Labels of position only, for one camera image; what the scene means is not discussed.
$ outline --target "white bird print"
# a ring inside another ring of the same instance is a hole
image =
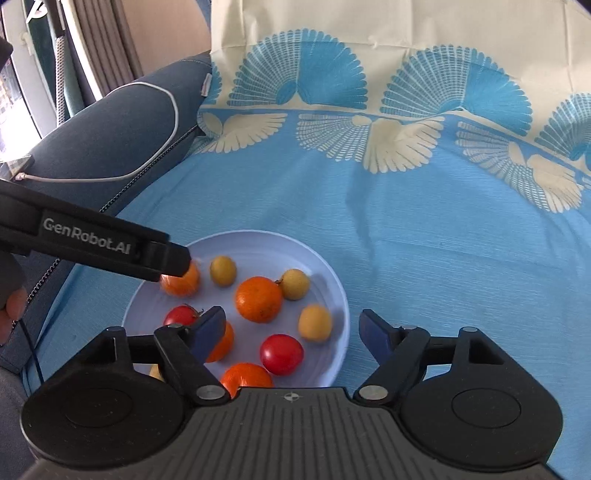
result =
[[[325,152],[336,161],[362,161],[371,173],[406,171],[429,162],[443,120],[434,117],[403,125],[365,115],[302,113],[297,138],[304,148]]]
[[[228,153],[240,148],[258,143],[283,126],[286,113],[257,113],[253,115],[232,115],[223,124],[221,120],[211,112],[200,112],[197,115],[197,124],[205,137],[197,137],[189,155],[198,152]]]
[[[458,123],[456,144],[478,164],[539,208],[564,212],[581,205],[583,186],[575,173],[541,155],[525,159],[519,145],[466,122]]]

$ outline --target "white plate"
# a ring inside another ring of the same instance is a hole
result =
[[[345,358],[349,344],[349,306],[345,290],[335,272],[324,259],[306,245],[285,235],[255,230],[218,233],[189,245],[191,256],[199,263],[201,287],[193,296],[179,299],[165,294],[158,283],[143,282],[125,312],[127,335],[146,335],[162,326],[166,314],[187,303],[197,310],[221,306],[235,333],[232,351],[219,362],[206,364],[218,378],[232,365],[251,362],[260,365],[261,343],[274,333],[286,333],[303,345],[304,360],[287,377],[274,377],[276,387],[328,387],[332,385]],[[238,268],[234,285],[216,286],[209,277],[209,264],[214,257],[227,255]],[[284,300],[281,312],[271,323],[257,324],[240,316],[234,306],[234,293],[241,282],[263,276],[272,280],[285,270],[299,268],[311,279],[310,291],[299,301]],[[332,334],[323,344],[303,340],[297,331],[302,308],[311,303],[326,306],[333,318]],[[139,368],[147,372],[149,367]]]

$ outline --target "window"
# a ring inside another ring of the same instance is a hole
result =
[[[0,72],[0,161],[26,155],[41,139],[8,60]]]
[[[56,109],[41,74],[22,0],[0,10],[0,35],[14,51],[0,73],[0,160],[26,155],[56,127]]]

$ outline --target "red cherry tomato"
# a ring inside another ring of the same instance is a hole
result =
[[[291,375],[304,359],[301,343],[289,335],[271,335],[261,345],[261,362],[274,375]]]
[[[187,326],[192,325],[200,315],[201,312],[195,310],[191,305],[180,305],[166,314],[162,325],[170,325],[171,323],[181,323]]]

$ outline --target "orange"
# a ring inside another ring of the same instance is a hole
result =
[[[220,383],[230,392],[232,398],[240,387],[272,388],[273,380],[267,370],[255,364],[236,364],[226,370]]]
[[[182,277],[160,275],[160,287],[169,295],[188,297],[199,289],[200,280],[201,274],[199,273],[195,260],[192,260],[187,273]]]
[[[252,277],[242,282],[234,297],[236,310],[246,320],[268,323],[281,310],[281,287],[265,277]]]
[[[222,339],[213,348],[212,353],[209,354],[205,363],[217,362],[224,358],[232,347],[234,346],[234,329],[230,322],[226,321],[226,331],[223,334]]]

